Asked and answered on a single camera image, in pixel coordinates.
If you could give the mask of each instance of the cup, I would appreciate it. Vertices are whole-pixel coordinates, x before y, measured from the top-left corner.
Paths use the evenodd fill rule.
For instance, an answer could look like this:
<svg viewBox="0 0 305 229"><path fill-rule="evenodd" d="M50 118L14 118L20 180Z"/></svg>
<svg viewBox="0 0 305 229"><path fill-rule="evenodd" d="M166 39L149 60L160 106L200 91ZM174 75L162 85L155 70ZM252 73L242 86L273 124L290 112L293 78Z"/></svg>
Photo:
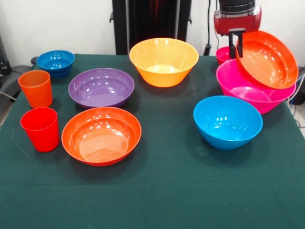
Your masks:
<svg viewBox="0 0 305 229"><path fill-rule="evenodd" d="M48 107L52 103L50 74L32 70L22 74L18 83L32 108Z"/></svg>
<svg viewBox="0 0 305 229"><path fill-rule="evenodd" d="M22 116L20 124L37 151L48 152L58 146L58 117L52 108L32 109Z"/></svg>

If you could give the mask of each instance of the small blue bowl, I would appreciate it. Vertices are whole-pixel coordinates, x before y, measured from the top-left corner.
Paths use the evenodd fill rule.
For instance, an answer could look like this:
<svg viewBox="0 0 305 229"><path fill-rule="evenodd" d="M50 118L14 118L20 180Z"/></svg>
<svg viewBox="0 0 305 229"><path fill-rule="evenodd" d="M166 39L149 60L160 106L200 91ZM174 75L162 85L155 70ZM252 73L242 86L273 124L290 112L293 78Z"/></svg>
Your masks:
<svg viewBox="0 0 305 229"><path fill-rule="evenodd" d="M51 78L60 79L69 75L75 57L65 50L46 52L37 59L37 65L47 71Z"/></svg>
<svg viewBox="0 0 305 229"><path fill-rule="evenodd" d="M262 116L254 106L229 96L202 100L193 115L202 137L220 150L247 144L263 127Z"/></svg>

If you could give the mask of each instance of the white wall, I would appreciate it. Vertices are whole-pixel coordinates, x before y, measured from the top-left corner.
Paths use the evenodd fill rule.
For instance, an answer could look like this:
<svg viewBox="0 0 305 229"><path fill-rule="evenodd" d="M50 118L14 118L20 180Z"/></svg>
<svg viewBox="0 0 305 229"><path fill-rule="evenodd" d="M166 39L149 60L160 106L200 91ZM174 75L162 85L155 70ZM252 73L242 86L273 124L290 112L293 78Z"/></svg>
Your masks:
<svg viewBox="0 0 305 229"><path fill-rule="evenodd" d="M303 0L256 0L262 7L263 16L260 30L266 31L284 42L295 55L298 64L305 66L305 1ZM187 42L194 45L203 55L207 44L208 0L192 0L193 23L188 26ZM215 55L217 39L214 33L215 0L211 4L211 55ZM219 36L220 47L228 45L228 38Z"/></svg>
<svg viewBox="0 0 305 229"><path fill-rule="evenodd" d="M261 30L282 40L305 66L305 1L256 0L263 8ZM207 43L208 0L192 0L193 24L187 41L200 55ZM217 40L211 7L211 55ZM109 23L112 0L0 0L0 35L12 66L30 64L34 56L53 49L74 53L115 54L113 22ZM220 47L228 45L220 37Z"/></svg>
<svg viewBox="0 0 305 229"><path fill-rule="evenodd" d="M115 54L112 0L0 0L0 34L12 66L41 53Z"/></svg>

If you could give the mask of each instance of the plastic bowl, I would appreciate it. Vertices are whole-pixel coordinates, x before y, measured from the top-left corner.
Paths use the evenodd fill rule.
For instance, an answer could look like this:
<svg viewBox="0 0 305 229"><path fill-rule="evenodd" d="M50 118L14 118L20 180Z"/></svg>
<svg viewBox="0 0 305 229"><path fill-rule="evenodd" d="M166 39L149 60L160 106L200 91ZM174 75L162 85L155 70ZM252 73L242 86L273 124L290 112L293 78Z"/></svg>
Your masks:
<svg viewBox="0 0 305 229"><path fill-rule="evenodd" d="M220 150L239 148L250 142L263 127L263 119L251 104L229 96L202 100L194 109L202 137Z"/></svg>
<svg viewBox="0 0 305 229"><path fill-rule="evenodd" d="M73 117L61 141L73 158L91 166L109 166L123 160L137 146L141 125L131 113L115 107L97 107Z"/></svg>
<svg viewBox="0 0 305 229"><path fill-rule="evenodd" d="M186 42L154 38L133 46L129 57L147 83L157 87L172 87L186 77L198 62L199 54Z"/></svg>
<svg viewBox="0 0 305 229"><path fill-rule="evenodd" d="M293 95L296 84L287 89L273 89L249 82L240 72L236 60L223 63L216 72L224 95L252 104L261 114L267 113Z"/></svg>
<svg viewBox="0 0 305 229"><path fill-rule="evenodd" d="M236 52L242 74L249 81L271 88L285 89L298 78L298 66L290 50L276 37L263 31L244 33L244 57Z"/></svg>
<svg viewBox="0 0 305 229"><path fill-rule="evenodd" d="M216 58L218 63L221 65L226 61L231 60L229 46L222 47L216 51Z"/></svg>
<svg viewBox="0 0 305 229"><path fill-rule="evenodd" d="M84 108L120 107L134 90L132 77L120 70L97 68L77 75L69 84L70 97Z"/></svg>
<svg viewBox="0 0 305 229"><path fill-rule="evenodd" d="M69 75L75 57L65 50L54 50L40 55L37 65L47 71L51 78L60 79Z"/></svg>

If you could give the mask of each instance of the orange cup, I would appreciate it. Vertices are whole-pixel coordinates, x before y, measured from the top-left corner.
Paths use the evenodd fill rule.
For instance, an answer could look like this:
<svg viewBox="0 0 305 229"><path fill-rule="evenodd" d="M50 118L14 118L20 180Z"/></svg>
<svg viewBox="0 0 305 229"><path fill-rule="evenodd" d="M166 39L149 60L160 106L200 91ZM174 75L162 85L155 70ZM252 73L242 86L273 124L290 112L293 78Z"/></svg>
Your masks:
<svg viewBox="0 0 305 229"><path fill-rule="evenodd" d="M48 107L52 104L50 74L43 70L32 70L22 74L18 83L32 108Z"/></svg>

